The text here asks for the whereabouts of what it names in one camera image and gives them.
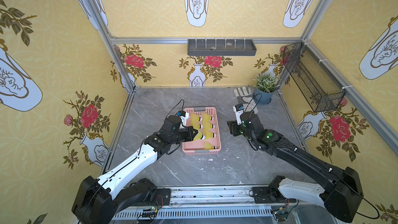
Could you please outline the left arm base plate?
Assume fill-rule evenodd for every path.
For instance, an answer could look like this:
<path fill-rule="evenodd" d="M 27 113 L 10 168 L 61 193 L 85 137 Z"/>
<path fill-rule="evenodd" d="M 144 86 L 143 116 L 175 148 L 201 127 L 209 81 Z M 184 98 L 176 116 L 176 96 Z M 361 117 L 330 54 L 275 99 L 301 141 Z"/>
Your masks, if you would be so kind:
<path fill-rule="evenodd" d="M 136 202 L 130 206 L 169 206 L 171 201 L 171 189 L 170 188 L 158 188 L 155 192 L 150 193 L 141 202 Z"/>

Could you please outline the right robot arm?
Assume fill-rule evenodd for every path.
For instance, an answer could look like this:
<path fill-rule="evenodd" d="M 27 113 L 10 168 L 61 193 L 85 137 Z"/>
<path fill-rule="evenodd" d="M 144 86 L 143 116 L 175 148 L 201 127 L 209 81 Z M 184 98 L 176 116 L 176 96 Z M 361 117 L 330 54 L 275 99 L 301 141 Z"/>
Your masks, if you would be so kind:
<path fill-rule="evenodd" d="M 363 199 L 359 174 L 354 169 L 341 169 L 307 153 L 282 134 L 265 129 L 252 112 L 242 113 L 227 125 L 231 135 L 245 137 L 252 149 L 282 159 L 313 180 L 306 183 L 276 176 L 263 191 L 255 189 L 254 195 L 267 202 L 301 200 L 325 208 L 342 222 L 353 221 Z"/>

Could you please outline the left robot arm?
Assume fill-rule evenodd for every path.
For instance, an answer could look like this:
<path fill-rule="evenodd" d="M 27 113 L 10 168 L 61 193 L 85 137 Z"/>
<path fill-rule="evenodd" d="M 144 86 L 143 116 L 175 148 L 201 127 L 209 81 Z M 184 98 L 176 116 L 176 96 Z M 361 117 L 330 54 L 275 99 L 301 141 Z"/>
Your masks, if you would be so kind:
<path fill-rule="evenodd" d="M 185 111 L 166 117 L 160 130 L 144 139 L 133 155 L 98 178 L 85 178 L 72 206 L 78 222 L 108 224 L 127 207 L 153 201 L 157 187 L 150 180 L 141 179 L 130 187 L 127 184 L 163 155 L 172 154 L 172 145 L 194 140 L 198 130 L 187 125 L 188 118 Z"/>

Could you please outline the pink perforated storage basket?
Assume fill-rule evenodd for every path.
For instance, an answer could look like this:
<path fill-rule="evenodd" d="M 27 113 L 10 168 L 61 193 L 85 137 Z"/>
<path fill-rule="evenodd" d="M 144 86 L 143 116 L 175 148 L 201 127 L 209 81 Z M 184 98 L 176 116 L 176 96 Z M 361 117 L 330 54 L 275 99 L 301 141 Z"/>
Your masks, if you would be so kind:
<path fill-rule="evenodd" d="M 189 113 L 189 119 L 187 120 L 187 125 L 192 126 L 191 122 L 191 114 L 196 114 L 200 117 L 202 117 L 203 113 L 207 113 L 211 116 L 214 117 L 214 121 L 210 122 L 215 125 L 215 128 L 209 130 L 212 133 L 215 133 L 217 135 L 216 138 L 212 138 L 209 140 L 196 140 L 192 142 L 184 142 L 182 144 L 182 150 L 186 155 L 213 155 L 213 154 L 218 154 L 219 151 L 221 151 L 221 136 L 220 136 L 220 131 L 219 131 L 219 124 L 218 124 L 218 117 L 217 117 L 217 111 L 215 107 L 210 107 L 210 106 L 202 106 L 202 107 L 187 107 L 183 109 L 185 112 Z M 213 150 L 205 150 L 204 143 L 209 142 L 213 144 L 214 146 L 217 147 L 217 149 Z"/>

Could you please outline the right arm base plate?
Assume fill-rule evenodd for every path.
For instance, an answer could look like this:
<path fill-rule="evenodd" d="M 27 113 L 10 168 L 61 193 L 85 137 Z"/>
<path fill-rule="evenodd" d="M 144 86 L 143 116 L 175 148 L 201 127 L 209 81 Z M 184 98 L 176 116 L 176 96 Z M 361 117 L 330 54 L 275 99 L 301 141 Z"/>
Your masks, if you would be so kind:
<path fill-rule="evenodd" d="M 283 179 L 286 178 L 284 176 L 276 176 L 268 186 L 253 187 L 250 195 L 254 198 L 255 203 L 296 203 L 296 199 L 288 199 L 284 197 L 278 190 L 278 187 Z"/>

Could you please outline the yellow shuttlecock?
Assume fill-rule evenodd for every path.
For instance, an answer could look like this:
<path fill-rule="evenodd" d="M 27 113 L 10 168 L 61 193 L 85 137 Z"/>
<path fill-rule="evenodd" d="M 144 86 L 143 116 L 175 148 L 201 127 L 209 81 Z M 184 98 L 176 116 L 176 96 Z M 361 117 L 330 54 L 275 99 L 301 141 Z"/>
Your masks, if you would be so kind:
<path fill-rule="evenodd" d="M 207 113 L 203 113 L 202 119 L 203 119 L 203 122 L 213 122 L 214 121 L 214 117 Z"/>
<path fill-rule="evenodd" d="M 194 137 L 194 141 L 196 141 L 196 140 L 204 140 L 205 139 L 205 136 L 201 133 L 201 132 L 198 132 L 198 134 Z"/>
<path fill-rule="evenodd" d="M 191 114 L 191 122 L 192 123 L 198 123 L 202 121 L 202 117 L 196 115 L 196 114 Z"/>
<path fill-rule="evenodd" d="M 210 123 L 210 122 L 208 122 L 208 121 L 204 121 L 202 123 L 202 125 L 203 125 L 203 129 L 204 130 L 211 130 L 211 129 L 215 128 L 215 125 Z"/>
<path fill-rule="evenodd" d="M 193 126 L 193 128 L 194 128 L 195 130 L 200 130 L 200 129 L 203 128 L 203 125 L 200 124 L 200 123 L 198 123 L 198 122 L 193 123 L 192 126 Z"/>
<path fill-rule="evenodd" d="M 205 145 L 205 147 L 204 147 L 205 150 L 217 149 L 216 146 L 214 146 L 213 144 L 211 144 L 211 143 L 209 143 L 209 142 L 205 142 L 204 145 Z"/>
<path fill-rule="evenodd" d="M 204 130 L 203 137 L 204 137 L 204 140 L 209 140 L 209 139 L 212 139 L 212 138 L 216 138 L 217 135 L 215 133 L 212 133 L 212 132 L 208 131 L 208 130 Z"/>

